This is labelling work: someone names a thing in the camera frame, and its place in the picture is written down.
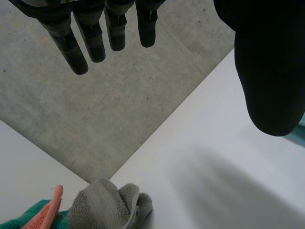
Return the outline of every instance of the robotic hand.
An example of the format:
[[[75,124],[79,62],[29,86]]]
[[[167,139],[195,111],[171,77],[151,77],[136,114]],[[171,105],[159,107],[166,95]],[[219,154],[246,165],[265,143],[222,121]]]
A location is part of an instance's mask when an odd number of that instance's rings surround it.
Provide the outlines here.
[[[102,62],[106,55],[99,19],[103,10],[110,46],[114,51],[125,47],[125,13],[136,4],[141,44],[155,43],[157,9],[165,0],[9,0],[25,15],[36,18],[49,32],[71,69],[82,75],[88,71],[87,62],[71,30],[71,12],[81,31],[93,62]]]

